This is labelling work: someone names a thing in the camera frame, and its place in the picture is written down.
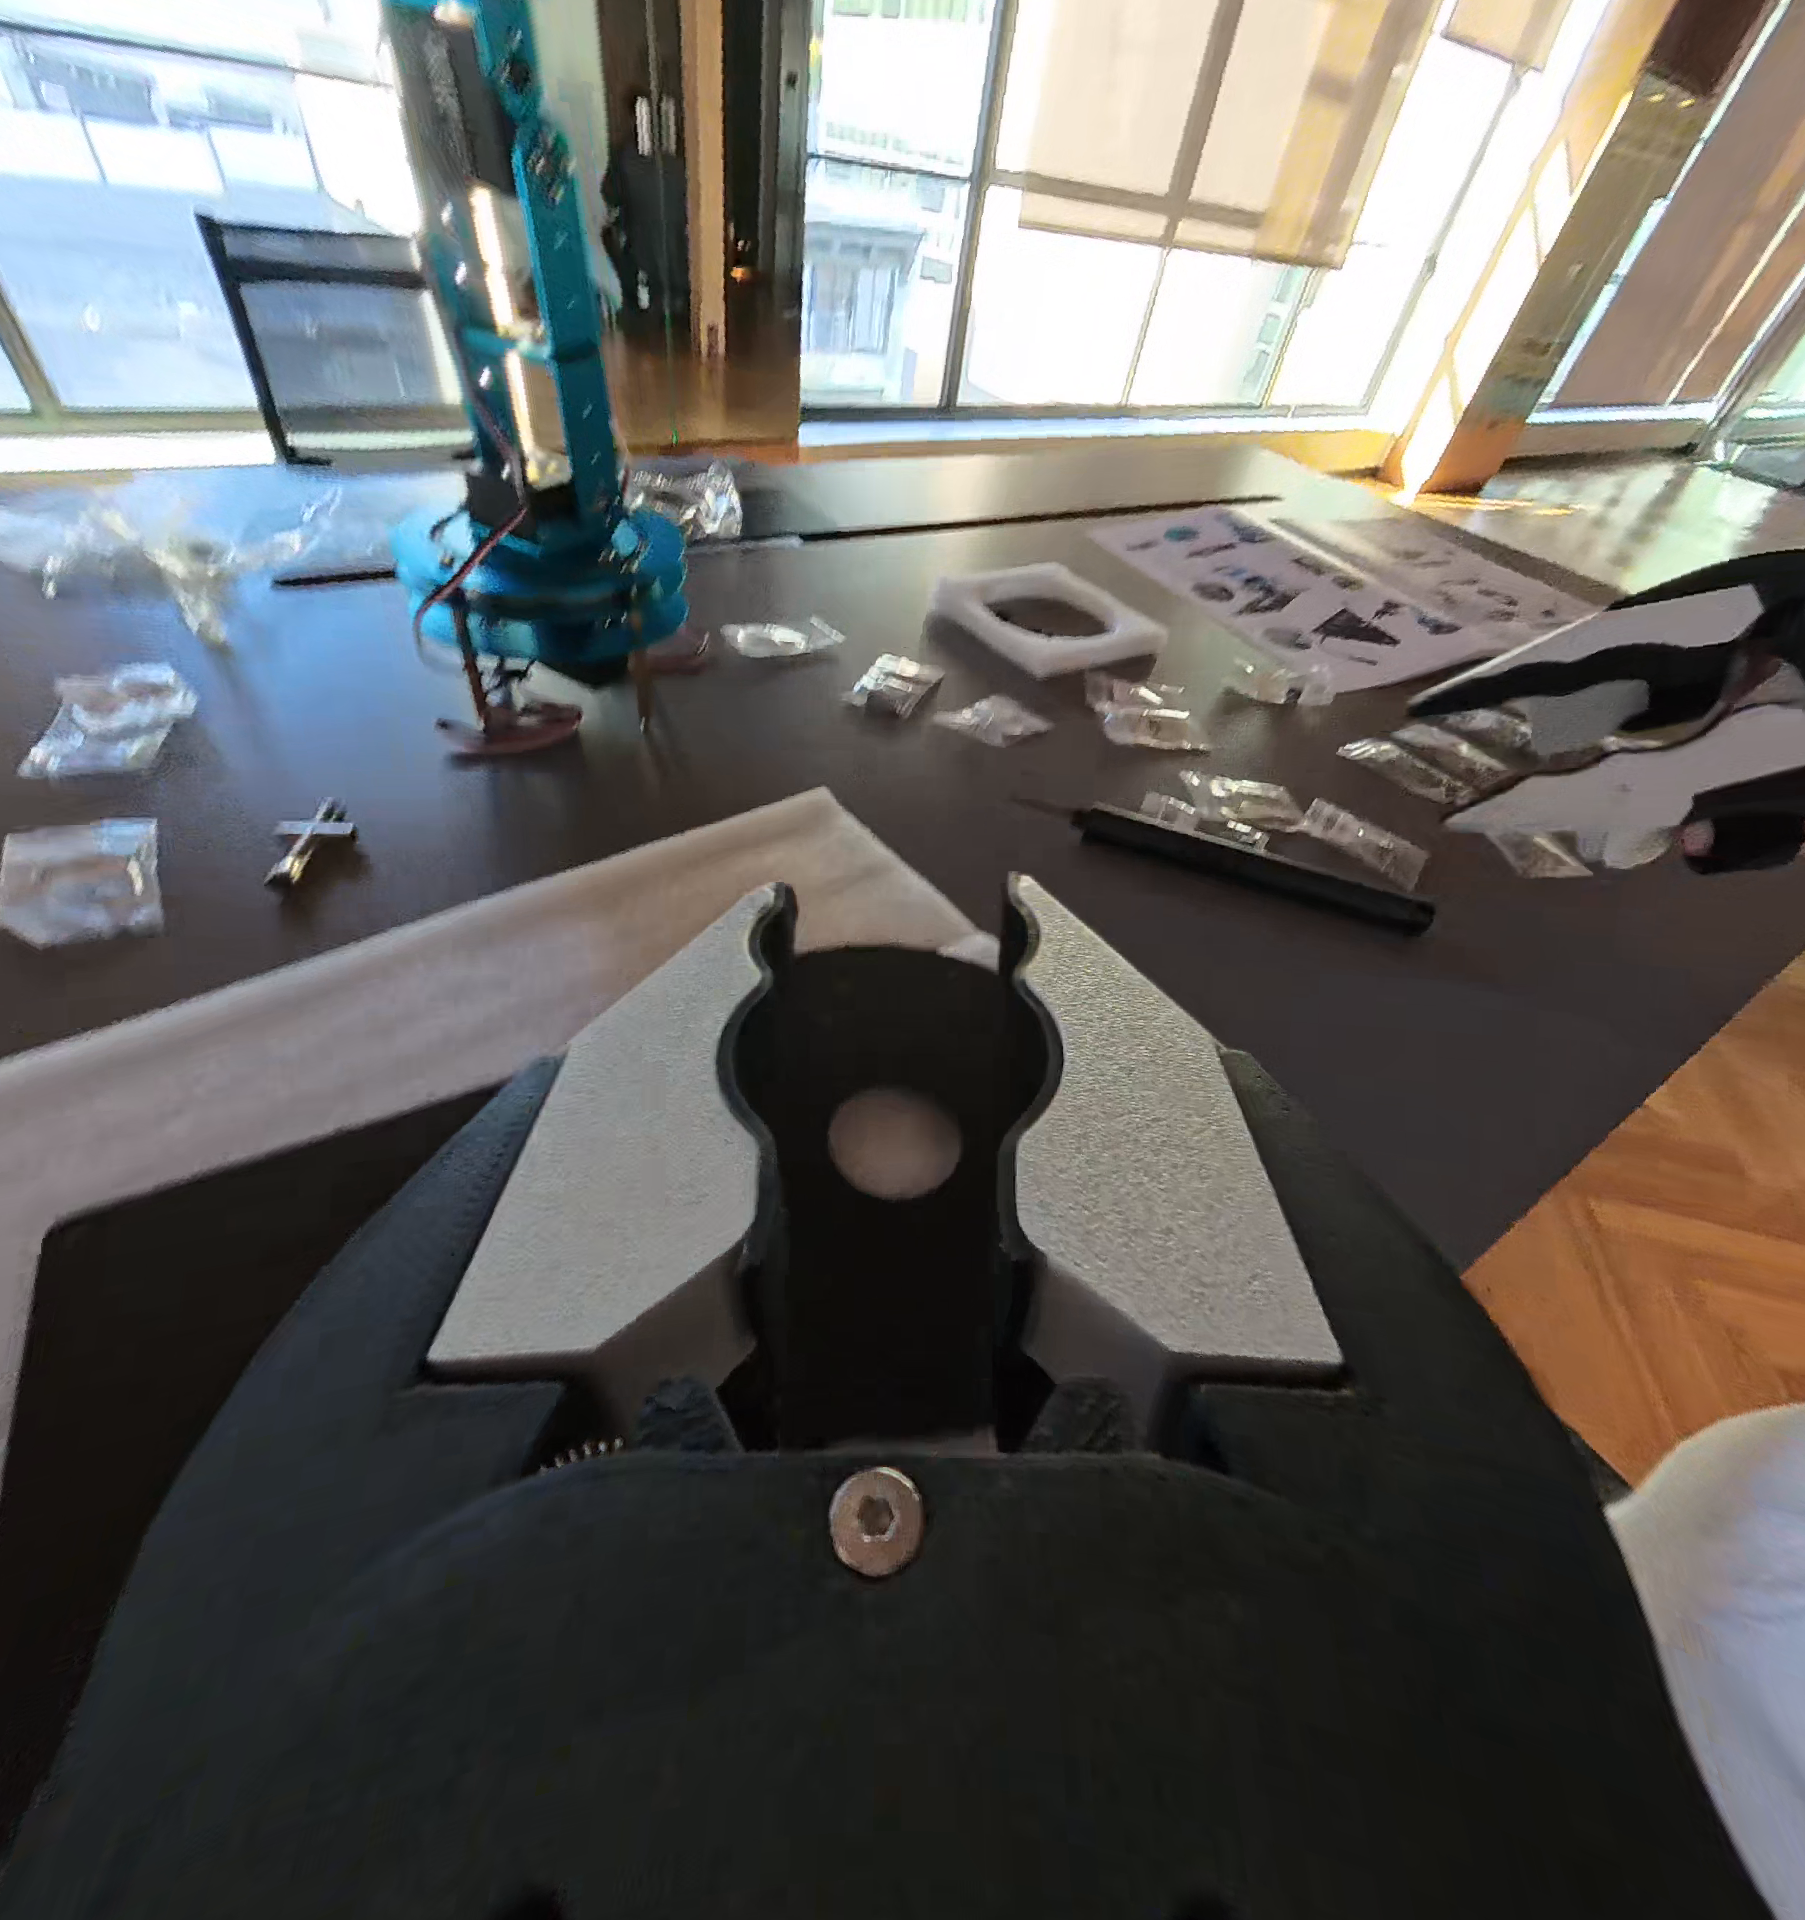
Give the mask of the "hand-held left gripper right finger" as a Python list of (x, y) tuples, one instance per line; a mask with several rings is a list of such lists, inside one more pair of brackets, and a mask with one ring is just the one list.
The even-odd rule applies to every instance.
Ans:
[(1021, 1348), (1046, 1377), (1103, 1377), (1138, 1424), (1183, 1385), (1339, 1385), (1346, 1348), (1257, 1157), (1218, 1034), (1009, 872), (1009, 993), (1046, 1075), (1009, 1145), (1029, 1248)]

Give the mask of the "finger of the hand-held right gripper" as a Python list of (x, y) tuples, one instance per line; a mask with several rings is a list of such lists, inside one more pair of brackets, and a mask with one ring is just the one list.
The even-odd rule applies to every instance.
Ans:
[(1557, 833), (1586, 863), (1648, 863), (1687, 819), (1805, 816), (1805, 710), (1734, 704), (1676, 742), (1607, 742), (1491, 783), (1442, 833)]
[(1748, 653), (1805, 597), (1805, 553), (1731, 559), (1623, 592), (1501, 657), (1489, 657), (1406, 710), (1450, 719), (1508, 710), (1528, 737), (1623, 737), (1712, 718)]

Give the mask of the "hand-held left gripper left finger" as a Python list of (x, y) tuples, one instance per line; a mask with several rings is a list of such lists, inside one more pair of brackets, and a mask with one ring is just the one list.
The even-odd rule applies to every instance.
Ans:
[(779, 878), (743, 888), (567, 1039), (430, 1372), (577, 1385), (630, 1424), (669, 1377), (723, 1389), (752, 1351), (743, 1248), (767, 1145), (723, 1085), (723, 1046), (778, 983), (767, 933), (785, 909)]

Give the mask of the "black plate with round hole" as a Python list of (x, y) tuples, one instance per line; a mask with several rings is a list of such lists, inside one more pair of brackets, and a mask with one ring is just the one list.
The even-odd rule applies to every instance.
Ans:
[[(1006, 983), (935, 951), (807, 951), (743, 1039), (779, 1188), (778, 1441), (992, 1424), (1001, 1145), (1021, 1108)], [(826, 1135), (862, 1091), (915, 1091), (958, 1126), (938, 1188), (882, 1200), (837, 1172)]]

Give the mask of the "square white foam frame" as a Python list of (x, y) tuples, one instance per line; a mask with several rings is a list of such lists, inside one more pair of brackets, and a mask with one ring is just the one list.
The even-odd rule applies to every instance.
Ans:
[(1043, 684), (1170, 645), (1170, 626), (1064, 563), (938, 580), (928, 615)]

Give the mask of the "printed instruction sheet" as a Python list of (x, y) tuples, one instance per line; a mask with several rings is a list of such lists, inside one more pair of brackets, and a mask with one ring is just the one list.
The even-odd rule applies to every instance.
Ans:
[(1320, 518), (1251, 497), (1122, 513), (1088, 533), (1320, 692), (1450, 677), (1595, 615), (1417, 513)]

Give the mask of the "black screwdriver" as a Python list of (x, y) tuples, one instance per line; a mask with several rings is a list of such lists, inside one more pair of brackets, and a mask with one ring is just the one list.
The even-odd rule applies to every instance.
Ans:
[(1064, 806), (1064, 802), (1017, 797), (1017, 806), (1064, 816), (1088, 850), (1140, 856), (1140, 857), (1176, 863), (1183, 872), (1204, 872), (1204, 878), (1220, 878), (1236, 888), (1294, 903), (1306, 910), (1328, 910), (1346, 921), (1371, 921), (1371, 927), (1388, 927), (1402, 940), (1432, 933), (1427, 894), (1392, 888), (1392, 887), (1374, 887), (1358, 872), (1335, 872), (1335, 868), (1251, 850), (1248, 839), (1176, 829), (1145, 809), (1112, 806), (1112, 802)]

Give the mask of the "small metal cross wrench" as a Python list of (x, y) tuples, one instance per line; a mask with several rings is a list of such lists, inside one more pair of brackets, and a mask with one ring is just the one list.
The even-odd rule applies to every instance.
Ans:
[(359, 829), (344, 809), (344, 802), (321, 802), (310, 816), (276, 819), (276, 842), (281, 856), (265, 868), (273, 888), (292, 888), (305, 887), (310, 863), (331, 850), (358, 856), (359, 850)]

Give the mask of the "pale roller blind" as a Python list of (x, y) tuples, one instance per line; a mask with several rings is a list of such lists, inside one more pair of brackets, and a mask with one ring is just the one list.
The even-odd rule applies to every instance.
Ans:
[(1339, 271), (1432, 0), (1017, 3), (989, 172), (1021, 221)]

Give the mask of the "person's white clothing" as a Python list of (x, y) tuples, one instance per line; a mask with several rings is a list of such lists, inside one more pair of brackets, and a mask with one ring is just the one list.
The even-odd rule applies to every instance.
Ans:
[(1805, 1920), (1805, 1406), (1685, 1435), (1607, 1527), (1734, 1854)]

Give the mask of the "crumpled clear plastic bags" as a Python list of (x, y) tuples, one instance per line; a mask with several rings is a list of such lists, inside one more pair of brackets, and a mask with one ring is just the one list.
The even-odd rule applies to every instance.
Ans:
[(0, 505), (0, 565), (31, 580), (45, 597), (167, 597), (195, 643), (224, 653), (247, 580), (305, 559), (335, 510), (338, 488), (321, 488), (236, 518), (210, 495), (132, 482), (71, 505)]

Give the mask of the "black framed board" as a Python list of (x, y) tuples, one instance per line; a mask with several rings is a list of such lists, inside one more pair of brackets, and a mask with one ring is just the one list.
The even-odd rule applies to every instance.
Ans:
[(463, 462), (475, 425), (415, 236), (195, 210), (281, 467)]

